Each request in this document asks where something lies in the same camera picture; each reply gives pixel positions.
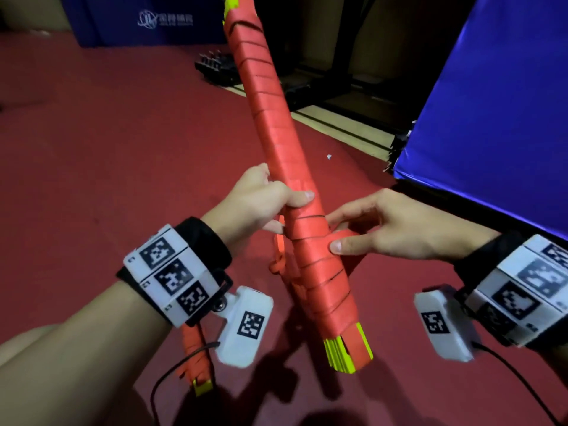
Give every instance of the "hand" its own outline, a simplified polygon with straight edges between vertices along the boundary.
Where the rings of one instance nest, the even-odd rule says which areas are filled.
[[[253,166],[227,197],[201,219],[223,240],[234,257],[257,230],[282,231],[273,218],[285,206],[302,207],[313,191],[293,191],[280,181],[269,181],[268,165]]]
[[[331,243],[332,253],[347,256],[380,253],[453,262],[499,235],[387,188],[346,203],[326,218],[330,227],[339,224],[337,229],[361,233]],[[367,233],[376,226],[379,229]]]

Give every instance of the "red carpet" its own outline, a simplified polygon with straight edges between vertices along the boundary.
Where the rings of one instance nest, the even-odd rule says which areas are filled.
[[[3,35],[0,43],[4,341],[65,320],[114,282],[124,254],[165,223],[205,213],[262,153],[245,99],[204,83],[194,70],[198,48],[81,50],[71,35]],[[296,125],[327,210],[392,182],[382,162]],[[309,329],[298,330],[298,317],[289,317],[290,298],[267,270],[271,257],[271,237],[258,233],[230,269],[237,285],[275,300],[256,369],[217,365],[232,417],[296,425],[335,410],[304,424],[548,424],[493,358],[458,364],[433,352],[412,296],[426,286],[457,286],[450,266],[363,261],[351,284],[375,360],[344,375],[314,369],[311,356],[319,358],[321,346],[316,341],[310,351]],[[218,323],[206,324],[214,337]],[[535,354],[497,350],[564,414],[566,390]],[[181,355],[173,332],[136,385],[146,401]],[[173,377],[164,383],[157,400],[164,424],[173,422],[186,390]]]

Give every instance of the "person's right hand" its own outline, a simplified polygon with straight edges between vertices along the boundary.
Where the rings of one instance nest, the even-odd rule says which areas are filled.
[[[361,233],[330,244],[332,253],[346,256],[380,253],[453,262],[499,235],[387,188],[346,203],[326,218],[330,227]]]

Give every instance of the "beige floor strip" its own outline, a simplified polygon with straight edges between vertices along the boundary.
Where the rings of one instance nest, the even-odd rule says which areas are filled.
[[[246,96],[242,85],[225,89]],[[388,160],[388,148],[393,143],[394,136],[382,130],[318,106],[308,106],[292,112],[292,118],[365,154],[384,161]]]

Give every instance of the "beige wall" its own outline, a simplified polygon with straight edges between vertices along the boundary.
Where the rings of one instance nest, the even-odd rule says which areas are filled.
[[[296,0],[303,22],[302,55],[329,66],[343,0]],[[359,31],[351,72],[380,78],[419,69],[452,29],[461,27],[472,0],[376,0]]]
[[[8,26],[15,30],[68,30],[60,0],[0,0]]]

